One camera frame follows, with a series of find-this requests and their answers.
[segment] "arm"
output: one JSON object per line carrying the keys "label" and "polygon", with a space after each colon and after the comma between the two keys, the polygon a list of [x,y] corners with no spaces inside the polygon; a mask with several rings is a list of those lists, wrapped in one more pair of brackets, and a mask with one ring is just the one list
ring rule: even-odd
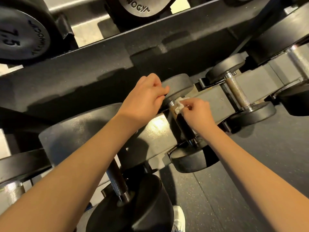
{"label": "arm", "polygon": [[182,101],[183,116],[216,152],[258,218],[275,231],[309,231],[309,199],[237,145],[215,124],[208,102]]}
{"label": "arm", "polygon": [[157,75],[142,77],[113,119],[0,216],[1,231],[73,232],[110,162],[168,90]]}

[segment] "forearm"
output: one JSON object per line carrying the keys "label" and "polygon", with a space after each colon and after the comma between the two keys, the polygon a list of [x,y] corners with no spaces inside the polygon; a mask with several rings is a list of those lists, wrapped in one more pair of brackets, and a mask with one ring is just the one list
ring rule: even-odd
{"label": "forearm", "polygon": [[248,154],[217,126],[201,136],[216,152],[258,217],[276,231],[309,231],[309,199]]}
{"label": "forearm", "polygon": [[[114,117],[2,214],[0,227],[4,231],[73,231],[110,162],[135,131],[134,122]],[[12,218],[18,218],[18,223],[12,223]]]}

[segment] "gym floor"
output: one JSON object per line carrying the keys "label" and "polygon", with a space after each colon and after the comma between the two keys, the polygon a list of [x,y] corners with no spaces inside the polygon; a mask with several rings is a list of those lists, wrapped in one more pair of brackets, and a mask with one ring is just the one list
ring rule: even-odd
{"label": "gym floor", "polygon": [[[309,117],[290,116],[281,105],[276,109],[273,117],[232,139],[309,197]],[[172,203],[184,211],[186,231],[268,231],[220,162],[191,174],[179,173],[170,164],[160,176]]]}

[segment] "hand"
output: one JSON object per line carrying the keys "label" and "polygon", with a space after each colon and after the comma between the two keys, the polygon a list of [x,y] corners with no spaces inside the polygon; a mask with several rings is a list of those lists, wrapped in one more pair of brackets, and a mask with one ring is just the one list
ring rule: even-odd
{"label": "hand", "polygon": [[169,87],[162,87],[156,74],[143,76],[123,101],[117,115],[129,117],[140,129],[156,116],[168,92]]}
{"label": "hand", "polygon": [[199,98],[188,98],[180,101],[185,107],[181,113],[188,125],[198,134],[205,133],[210,129],[217,127],[211,114],[209,102]]}

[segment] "shoe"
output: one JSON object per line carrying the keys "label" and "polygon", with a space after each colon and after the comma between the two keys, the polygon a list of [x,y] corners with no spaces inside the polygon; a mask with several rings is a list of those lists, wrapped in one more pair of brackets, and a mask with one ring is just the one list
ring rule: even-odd
{"label": "shoe", "polygon": [[174,210],[174,225],[172,232],[185,232],[185,218],[183,210],[180,206],[173,206]]}

